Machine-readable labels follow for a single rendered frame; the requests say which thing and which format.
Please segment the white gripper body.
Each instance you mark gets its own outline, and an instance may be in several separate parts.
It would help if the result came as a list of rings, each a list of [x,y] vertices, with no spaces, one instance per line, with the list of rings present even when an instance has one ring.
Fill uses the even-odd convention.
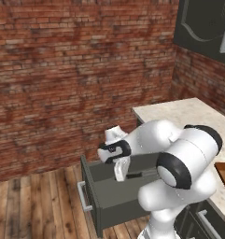
[[[122,182],[126,179],[131,159],[129,156],[120,158],[116,161],[114,166],[115,178],[118,182]]]

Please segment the dark grey open drawer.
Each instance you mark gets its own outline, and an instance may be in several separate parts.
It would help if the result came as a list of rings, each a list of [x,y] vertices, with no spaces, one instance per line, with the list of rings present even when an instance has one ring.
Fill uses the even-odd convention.
[[[82,180],[86,185],[83,193],[86,205],[92,205],[91,217],[99,238],[103,229],[148,215],[139,204],[139,189],[159,178],[156,171],[158,154],[131,157],[130,174],[141,176],[118,182],[114,175],[114,165],[101,161],[88,162],[80,156]]]

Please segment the dark base cupboard front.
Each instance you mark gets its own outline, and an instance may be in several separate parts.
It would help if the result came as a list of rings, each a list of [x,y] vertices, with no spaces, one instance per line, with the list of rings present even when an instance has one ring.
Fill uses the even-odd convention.
[[[205,215],[206,218],[216,229],[221,238],[225,239],[225,221],[208,201],[190,204],[176,217],[175,228],[180,238],[215,239],[206,231],[204,225],[197,216],[197,212],[202,210],[207,211],[207,214]]]

